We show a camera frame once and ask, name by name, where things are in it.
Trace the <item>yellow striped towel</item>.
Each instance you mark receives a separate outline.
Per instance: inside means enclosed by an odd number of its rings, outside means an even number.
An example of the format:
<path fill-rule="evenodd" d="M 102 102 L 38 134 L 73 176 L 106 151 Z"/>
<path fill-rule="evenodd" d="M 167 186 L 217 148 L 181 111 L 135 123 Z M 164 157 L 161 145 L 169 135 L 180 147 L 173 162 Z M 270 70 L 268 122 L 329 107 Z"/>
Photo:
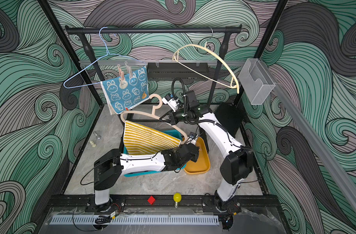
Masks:
<path fill-rule="evenodd" d="M 123 143 L 129 155 L 148 155 L 177 148 L 181 140 L 153 128 L 126 121 Z"/>

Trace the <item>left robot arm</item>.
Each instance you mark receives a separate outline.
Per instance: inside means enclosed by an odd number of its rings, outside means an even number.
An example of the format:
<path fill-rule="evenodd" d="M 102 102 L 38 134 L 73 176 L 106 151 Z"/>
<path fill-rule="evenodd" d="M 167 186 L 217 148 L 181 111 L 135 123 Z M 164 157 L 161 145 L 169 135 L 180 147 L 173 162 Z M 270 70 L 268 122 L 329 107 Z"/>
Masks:
<path fill-rule="evenodd" d="M 192 143 L 150 155 L 128 155 L 112 149 L 94 162 L 95 204 L 110 201 L 110 188 L 120 176 L 141 172 L 177 171 L 187 162 L 197 162 L 199 147 Z"/>

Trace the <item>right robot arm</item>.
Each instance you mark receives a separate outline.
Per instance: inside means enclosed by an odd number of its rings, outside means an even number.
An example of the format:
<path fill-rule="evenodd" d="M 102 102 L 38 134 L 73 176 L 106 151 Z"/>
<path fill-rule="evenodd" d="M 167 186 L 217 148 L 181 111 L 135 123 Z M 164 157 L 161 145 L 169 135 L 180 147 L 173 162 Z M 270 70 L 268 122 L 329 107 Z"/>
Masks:
<path fill-rule="evenodd" d="M 212 109 L 201 105 L 193 91 L 183 94 L 183 102 L 172 94 L 162 98 L 171 110 L 159 118 L 160 121 L 175 125 L 184 121 L 190 125 L 198 125 L 213 140 L 224 158 L 220 173 L 222 181 L 215 191 L 214 203 L 217 209 L 223 211 L 235 196 L 237 188 L 253 170 L 254 154 L 230 135 L 219 122 Z"/>

